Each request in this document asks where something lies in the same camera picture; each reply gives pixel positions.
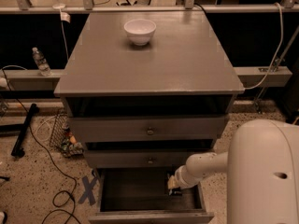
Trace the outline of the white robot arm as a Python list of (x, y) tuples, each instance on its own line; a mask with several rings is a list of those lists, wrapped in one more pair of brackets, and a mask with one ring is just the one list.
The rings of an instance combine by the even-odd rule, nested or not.
[(270, 119), (241, 125), (229, 149), (193, 154), (167, 187), (189, 189), (227, 174), (227, 224), (299, 224), (299, 126)]

